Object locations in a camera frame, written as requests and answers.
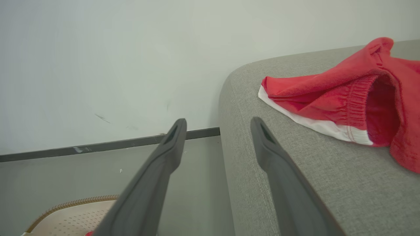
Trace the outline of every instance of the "red cloth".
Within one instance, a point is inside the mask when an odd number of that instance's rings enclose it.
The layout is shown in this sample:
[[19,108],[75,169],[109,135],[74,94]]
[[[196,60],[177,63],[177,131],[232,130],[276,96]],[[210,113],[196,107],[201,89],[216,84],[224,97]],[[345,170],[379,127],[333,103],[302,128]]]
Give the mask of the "red cloth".
[[405,168],[420,173],[420,61],[393,58],[390,38],[378,38],[317,75],[266,77],[276,104],[315,120],[367,130],[373,146],[391,146]]

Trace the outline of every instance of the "gray fabric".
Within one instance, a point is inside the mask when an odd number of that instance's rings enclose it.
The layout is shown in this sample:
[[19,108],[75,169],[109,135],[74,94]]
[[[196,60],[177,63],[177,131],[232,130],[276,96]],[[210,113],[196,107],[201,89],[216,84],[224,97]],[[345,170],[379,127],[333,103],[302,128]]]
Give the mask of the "gray fabric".
[[[257,97],[265,76],[322,73],[362,47],[290,55],[235,70],[220,95],[219,122],[235,232],[279,235],[266,174],[257,164],[250,121],[261,117],[347,235],[418,235],[420,175],[388,148],[339,141],[294,123]],[[420,40],[397,42],[394,57],[420,60]]]

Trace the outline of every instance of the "brown braided rim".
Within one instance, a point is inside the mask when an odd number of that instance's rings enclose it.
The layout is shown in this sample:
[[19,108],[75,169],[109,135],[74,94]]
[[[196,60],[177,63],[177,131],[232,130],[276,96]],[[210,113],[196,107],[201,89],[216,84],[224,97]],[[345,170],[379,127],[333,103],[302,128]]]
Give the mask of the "brown braided rim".
[[80,199],[80,200],[76,200],[76,201],[72,201],[72,202],[66,202],[66,203],[57,205],[57,206],[49,209],[48,211],[46,211],[40,217],[38,217],[38,219],[32,223],[32,225],[26,230],[26,232],[31,233],[32,230],[34,230],[34,228],[43,219],[45,219],[47,216],[53,214],[54,212],[56,212],[58,210],[62,210],[62,209],[69,208],[69,207],[74,207],[74,206],[79,206],[79,205],[83,205],[83,204],[88,204],[88,203],[94,203],[94,202],[114,201],[118,198],[118,196],[119,195],[107,195],[107,196],[100,196],[100,197],[90,197],[90,198]]

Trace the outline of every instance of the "beige basket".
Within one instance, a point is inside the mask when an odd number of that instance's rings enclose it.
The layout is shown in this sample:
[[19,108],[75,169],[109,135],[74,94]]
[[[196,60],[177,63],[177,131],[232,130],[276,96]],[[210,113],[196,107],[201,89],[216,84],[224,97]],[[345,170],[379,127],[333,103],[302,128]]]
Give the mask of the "beige basket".
[[48,210],[22,236],[85,236],[93,231],[118,195],[91,197]]

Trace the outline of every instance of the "dark gray baseboard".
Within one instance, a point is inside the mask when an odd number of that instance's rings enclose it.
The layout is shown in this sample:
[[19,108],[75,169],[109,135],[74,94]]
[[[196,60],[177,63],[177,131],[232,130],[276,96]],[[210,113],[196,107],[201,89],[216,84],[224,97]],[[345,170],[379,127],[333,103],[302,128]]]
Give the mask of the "dark gray baseboard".
[[[219,127],[206,128],[200,130],[187,131],[186,139],[198,139],[204,137],[218,136],[220,135]],[[58,149],[50,149],[36,152],[24,152],[8,155],[0,155],[0,162],[15,161],[15,160],[27,160],[43,157],[58,157],[68,156],[76,154],[84,154],[89,152],[103,152],[115,149],[123,149],[128,147],[139,147],[150,144],[158,144],[165,135],[158,135],[152,137],[145,137],[139,139],[129,139],[122,141],[115,141],[109,143],[91,144],[77,147],[65,147]]]

